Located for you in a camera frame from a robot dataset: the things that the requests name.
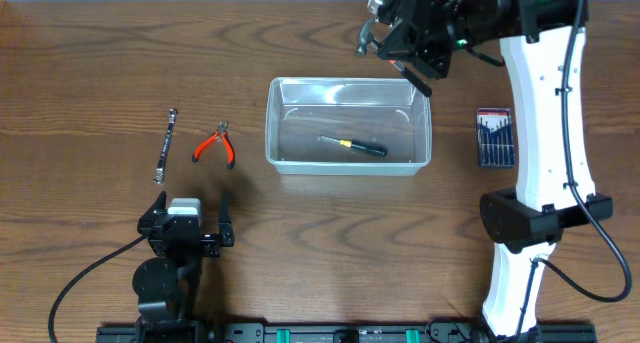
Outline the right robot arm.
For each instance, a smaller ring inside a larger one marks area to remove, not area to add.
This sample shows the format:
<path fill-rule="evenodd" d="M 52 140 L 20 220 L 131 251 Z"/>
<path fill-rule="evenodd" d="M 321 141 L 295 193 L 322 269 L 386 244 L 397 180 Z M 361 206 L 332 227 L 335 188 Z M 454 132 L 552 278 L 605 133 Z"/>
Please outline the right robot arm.
<path fill-rule="evenodd" d="M 486 193 L 482 223 L 494 244 L 489 293 L 471 327 L 432 325 L 464 342 L 592 342 L 591 325 L 543 325 L 535 306 L 565 230 L 599 227 L 612 200 L 596 191 L 586 161 L 581 60 L 587 0 L 369 0 L 390 32 L 375 46 L 419 90 L 447 76 L 452 55 L 497 41 L 514 98 L 518 177 Z"/>

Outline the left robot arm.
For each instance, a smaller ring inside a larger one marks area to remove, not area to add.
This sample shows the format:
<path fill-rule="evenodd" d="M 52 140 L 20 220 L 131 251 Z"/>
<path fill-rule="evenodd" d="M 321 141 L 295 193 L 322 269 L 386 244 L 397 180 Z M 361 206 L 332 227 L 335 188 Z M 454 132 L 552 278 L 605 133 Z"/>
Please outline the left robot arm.
<path fill-rule="evenodd" d="M 221 198 L 217 225 L 216 233 L 203 233 L 201 201 L 168 201 L 165 192 L 140 217 L 137 231 L 155 254 L 137 268 L 132 279 L 145 322 L 171 323 L 191 318 L 202 261 L 219 257 L 223 248 L 235 244 L 227 195 Z"/>

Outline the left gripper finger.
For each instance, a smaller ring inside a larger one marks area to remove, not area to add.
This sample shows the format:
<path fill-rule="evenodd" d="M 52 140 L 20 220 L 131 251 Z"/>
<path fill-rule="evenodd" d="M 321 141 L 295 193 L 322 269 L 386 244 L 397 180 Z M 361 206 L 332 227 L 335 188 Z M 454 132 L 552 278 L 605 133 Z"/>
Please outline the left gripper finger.
<path fill-rule="evenodd" d="M 163 214 L 166 211 L 166 192 L 161 191 L 154 203 L 147 210 L 147 215 L 154 218 L 157 214 Z"/>
<path fill-rule="evenodd" d="M 232 220 L 229 213 L 229 196 L 226 191 L 223 191 L 221 195 L 217 222 L 220 234 L 232 233 Z"/>

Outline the black yellow screwdriver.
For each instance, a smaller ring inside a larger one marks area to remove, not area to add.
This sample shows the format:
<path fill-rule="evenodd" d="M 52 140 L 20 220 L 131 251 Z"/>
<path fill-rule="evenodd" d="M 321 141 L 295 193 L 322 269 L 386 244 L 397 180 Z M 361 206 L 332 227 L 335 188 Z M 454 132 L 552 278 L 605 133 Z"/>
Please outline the black yellow screwdriver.
<path fill-rule="evenodd" d="M 356 139 L 339 139 L 326 135 L 319 135 L 318 140 L 374 157 L 386 157 L 388 154 L 388 150 L 384 145 L 376 143 L 364 142 Z"/>

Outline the precision screwdriver set case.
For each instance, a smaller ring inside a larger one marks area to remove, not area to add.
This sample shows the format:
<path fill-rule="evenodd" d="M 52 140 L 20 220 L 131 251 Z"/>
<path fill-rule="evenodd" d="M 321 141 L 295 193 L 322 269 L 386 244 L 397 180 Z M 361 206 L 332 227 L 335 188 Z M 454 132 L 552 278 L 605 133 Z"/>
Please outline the precision screwdriver set case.
<path fill-rule="evenodd" d="M 508 108 L 479 108 L 476 128 L 479 166 L 513 168 L 516 152 L 511 111 Z"/>

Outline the clear plastic container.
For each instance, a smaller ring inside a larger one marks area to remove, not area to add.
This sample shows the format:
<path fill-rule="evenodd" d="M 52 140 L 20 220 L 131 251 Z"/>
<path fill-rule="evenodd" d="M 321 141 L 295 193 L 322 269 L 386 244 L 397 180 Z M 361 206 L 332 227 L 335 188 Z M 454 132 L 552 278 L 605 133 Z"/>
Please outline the clear plastic container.
<path fill-rule="evenodd" d="M 374 157 L 319 135 L 384 145 Z M 431 160 L 430 100 L 404 79 L 278 77 L 271 81 L 265 156 L 280 174 L 412 176 Z"/>

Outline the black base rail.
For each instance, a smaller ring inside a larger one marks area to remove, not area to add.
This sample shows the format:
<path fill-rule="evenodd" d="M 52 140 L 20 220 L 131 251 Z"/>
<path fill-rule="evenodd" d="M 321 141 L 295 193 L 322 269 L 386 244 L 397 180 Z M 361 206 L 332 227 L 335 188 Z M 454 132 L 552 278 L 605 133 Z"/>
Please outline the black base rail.
<path fill-rule="evenodd" d="M 220 343 L 597 343 L 590 324 L 537 325 L 518 337 L 493 337 L 471 323 L 436 320 L 425 325 L 311 326 L 236 323 L 205 332 L 203 328 L 151 332 L 142 327 L 101 327 L 98 343 L 220 342 Z"/>

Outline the small claw hammer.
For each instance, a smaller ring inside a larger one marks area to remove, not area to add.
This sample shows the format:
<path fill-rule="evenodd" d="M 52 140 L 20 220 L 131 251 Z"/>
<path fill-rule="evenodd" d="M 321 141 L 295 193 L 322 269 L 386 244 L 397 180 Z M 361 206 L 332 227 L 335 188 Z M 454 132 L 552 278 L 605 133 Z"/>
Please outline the small claw hammer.
<path fill-rule="evenodd" d="M 373 25 L 373 23 L 373 19 L 367 20 L 362 25 L 358 33 L 357 44 L 354 51 L 354 54 L 357 57 L 365 57 L 367 55 L 367 50 L 369 47 L 373 47 L 376 51 L 380 50 L 382 47 L 382 44 L 376 40 L 374 34 L 371 32 L 371 26 Z M 389 63 L 394 66 L 395 69 L 398 70 L 400 74 L 425 97 L 430 97 L 432 95 L 432 89 L 421 78 L 413 73 L 405 64 L 397 60 L 389 60 Z"/>

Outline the silver black wrench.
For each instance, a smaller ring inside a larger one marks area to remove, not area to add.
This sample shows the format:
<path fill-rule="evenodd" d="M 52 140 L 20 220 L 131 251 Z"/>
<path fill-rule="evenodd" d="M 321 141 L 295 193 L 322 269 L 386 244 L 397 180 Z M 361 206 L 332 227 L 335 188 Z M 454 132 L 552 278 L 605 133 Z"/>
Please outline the silver black wrench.
<path fill-rule="evenodd" d="M 164 182 L 166 161 L 167 161 L 167 157 L 170 149 L 170 144 L 172 141 L 173 132 L 176 125 L 177 116 L 178 116 L 178 110 L 175 108 L 171 108 L 168 112 L 168 126 L 166 129 L 159 161 L 156 166 L 156 173 L 154 176 L 154 182 L 156 184 L 162 184 Z"/>

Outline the orange handled pliers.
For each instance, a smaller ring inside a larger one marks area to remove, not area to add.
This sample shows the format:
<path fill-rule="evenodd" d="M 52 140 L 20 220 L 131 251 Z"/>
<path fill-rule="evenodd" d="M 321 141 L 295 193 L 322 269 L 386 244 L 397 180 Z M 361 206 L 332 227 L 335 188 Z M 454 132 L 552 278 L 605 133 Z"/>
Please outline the orange handled pliers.
<path fill-rule="evenodd" d="M 214 142 L 216 142 L 217 140 L 221 140 L 226 153 L 227 153 L 227 165 L 226 167 L 231 170 L 234 168 L 235 166 L 235 162 L 236 162 L 236 155 L 235 155 L 235 150 L 233 148 L 233 145 L 229 139 L 229 135 L 228 135 L 228 122 L 227 121 L 220 121 L 216 130 L 214 131 L 214 133 L 209 136 L 207 139 L 205 139 L 204 141 L 202 141 L 194 150 L 191 160 L 194 163 L 197 163 L 200 160 L 200 157 L 202 155 L 202 153 L 209 148 Z"/>

